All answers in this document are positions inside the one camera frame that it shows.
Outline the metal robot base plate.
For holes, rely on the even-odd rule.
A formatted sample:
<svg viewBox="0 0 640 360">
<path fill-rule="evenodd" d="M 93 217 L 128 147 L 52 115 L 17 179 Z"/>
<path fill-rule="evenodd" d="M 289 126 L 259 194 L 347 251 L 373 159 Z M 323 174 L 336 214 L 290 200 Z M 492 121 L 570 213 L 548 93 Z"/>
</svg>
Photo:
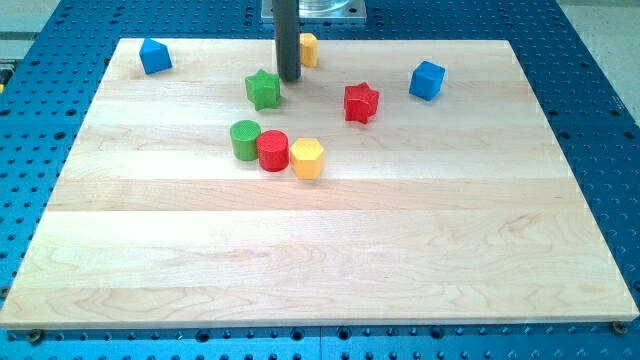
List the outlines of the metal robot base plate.
<svg viewBox="0 0 640 360">
<path fill-rule="evenodd" d="M 363 24 L 368 12 L 365 0 L 291 0 L 297 5 L 301 24 Z"/>
</svg>

